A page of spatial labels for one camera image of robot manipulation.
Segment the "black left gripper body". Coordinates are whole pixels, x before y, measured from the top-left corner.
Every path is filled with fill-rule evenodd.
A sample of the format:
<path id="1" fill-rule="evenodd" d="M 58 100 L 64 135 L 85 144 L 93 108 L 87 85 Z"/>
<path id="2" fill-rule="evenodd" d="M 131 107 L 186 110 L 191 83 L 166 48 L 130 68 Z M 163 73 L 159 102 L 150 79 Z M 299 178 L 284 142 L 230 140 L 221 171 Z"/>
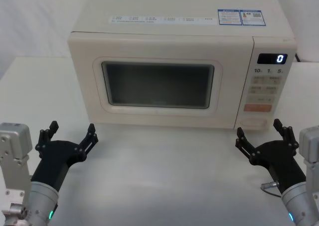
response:
<path id="1" fill-rule="evenodd" d="M 69 141 L 50 141 L 36 145 L 35 149 L 41 160 L 31 181 L 46 184 L 56 191 L 60 191 L 69 168 L 87 158 L 78 144 Z"/>

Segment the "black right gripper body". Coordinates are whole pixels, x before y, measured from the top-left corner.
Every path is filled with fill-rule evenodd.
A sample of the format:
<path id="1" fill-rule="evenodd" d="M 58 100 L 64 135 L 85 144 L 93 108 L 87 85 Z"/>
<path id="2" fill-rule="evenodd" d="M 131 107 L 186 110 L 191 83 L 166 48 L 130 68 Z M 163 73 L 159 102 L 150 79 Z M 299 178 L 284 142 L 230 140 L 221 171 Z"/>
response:
<path id="1" fill-rule="evenodd" d="M 250 163 L 268 170 L 277 188 L 283 193 L 288 188 L 306 181 L 306 176 L 294 156 L 299 144 L 276 140 L 266 142 L 254 149 L 250 154 Z"/>

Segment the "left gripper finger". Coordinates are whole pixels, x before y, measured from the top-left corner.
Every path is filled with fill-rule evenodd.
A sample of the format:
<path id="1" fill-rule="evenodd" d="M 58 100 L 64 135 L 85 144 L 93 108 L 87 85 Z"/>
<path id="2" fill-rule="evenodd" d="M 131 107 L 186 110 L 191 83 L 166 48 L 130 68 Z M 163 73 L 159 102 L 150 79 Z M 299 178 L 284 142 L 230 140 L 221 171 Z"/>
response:
<path id="1" fill-rule="evenodd" d="M 44 148 L 45 145 L 51 141 L 53 135 L 57 132 L 58 128 L 59 125 L 57 121 L 52 121 L 48 129 L 40 130 L 38 143 L 36 144 L 35 149 L 37 151 L 40 151 L 40 149 Z"/>
<path id="2" fill-rule="evenodd" d="M 85 161 L 89 152 L 98 143 L 95 125 L 91 123 L 88 127 L 87 134 L 84 139 L 74 149 L 76 151 L 76 160 Z"/>

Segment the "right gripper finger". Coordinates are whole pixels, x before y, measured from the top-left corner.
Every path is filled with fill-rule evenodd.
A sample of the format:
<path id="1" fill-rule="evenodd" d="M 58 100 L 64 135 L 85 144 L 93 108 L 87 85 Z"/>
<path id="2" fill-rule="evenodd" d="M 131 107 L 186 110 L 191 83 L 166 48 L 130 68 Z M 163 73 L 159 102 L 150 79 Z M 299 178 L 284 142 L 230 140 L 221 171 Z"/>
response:
<path id="1" fill-rule="evenodd" d="M 299 147 L 298 142 L 295 139 L 293 128 L 291 126 L 283 126 L 282 122 L 279 119 L 275 119 L 273 123 L 276 131 L 282 136 L 283 141 L 285 141 L 288 146 L 292 149 L 293 152 Z"/>
<path id="2" fill-rule="evenodd" d="M 261 164 L 260 147 L 254 147 L 246 138 L 241 127 L 237 128 L 235 147 L 248 158 L 250 164 Z"/>

